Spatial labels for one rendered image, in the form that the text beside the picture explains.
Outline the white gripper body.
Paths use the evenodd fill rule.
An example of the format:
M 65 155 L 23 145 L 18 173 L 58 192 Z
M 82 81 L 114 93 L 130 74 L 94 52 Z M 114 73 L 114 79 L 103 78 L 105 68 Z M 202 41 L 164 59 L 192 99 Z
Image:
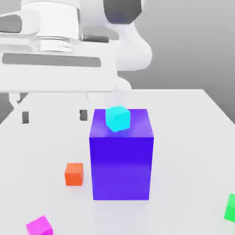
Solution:
M 110 43 L 72 42 L 41 51 L 37 39 L 0 39 L 0 92 L 109 92 L 117 85 Z

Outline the small cyan cube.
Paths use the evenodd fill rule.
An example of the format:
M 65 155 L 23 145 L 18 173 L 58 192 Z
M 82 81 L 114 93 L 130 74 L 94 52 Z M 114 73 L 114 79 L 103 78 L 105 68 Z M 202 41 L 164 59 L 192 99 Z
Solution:
M 130 111 L 123 106 L 113 106 L 105 110 L 107 127 L 118 132 L 130 128 Z

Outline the small orange cube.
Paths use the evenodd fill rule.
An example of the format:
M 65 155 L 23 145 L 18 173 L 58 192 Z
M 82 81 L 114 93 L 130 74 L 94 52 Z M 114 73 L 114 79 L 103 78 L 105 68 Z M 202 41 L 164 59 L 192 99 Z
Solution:
M 84 179 L 84 167 L 82 163 L 71 163 L 66 165 L 65 182 L 66 186 L 82 186 Z

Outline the small magenta cube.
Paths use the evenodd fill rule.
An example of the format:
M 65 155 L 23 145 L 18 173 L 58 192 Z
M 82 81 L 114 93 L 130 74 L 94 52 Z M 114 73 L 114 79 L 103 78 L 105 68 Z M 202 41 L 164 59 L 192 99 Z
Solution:
M 54 235 L 53 228 L 46 216 L 41 216 L 26 224 L 26 228 L 29 235 Z

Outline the small green cube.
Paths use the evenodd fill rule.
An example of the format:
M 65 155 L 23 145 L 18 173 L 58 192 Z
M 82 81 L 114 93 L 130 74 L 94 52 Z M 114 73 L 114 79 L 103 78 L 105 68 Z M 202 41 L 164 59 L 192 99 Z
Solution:
M 230 193 L 229 195 L 224 219 L 235 223 L 235 194 Z

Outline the large purple box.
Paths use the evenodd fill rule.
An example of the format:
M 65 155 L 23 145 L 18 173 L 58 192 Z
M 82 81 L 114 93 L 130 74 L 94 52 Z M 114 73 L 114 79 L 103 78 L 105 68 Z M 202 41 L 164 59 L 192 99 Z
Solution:
M 105 110 L 94 111 L 90 129 L 93 199 L 148 200 L 154 134 L 146 109 L 130 110 L 130 128 L 112 132 Z

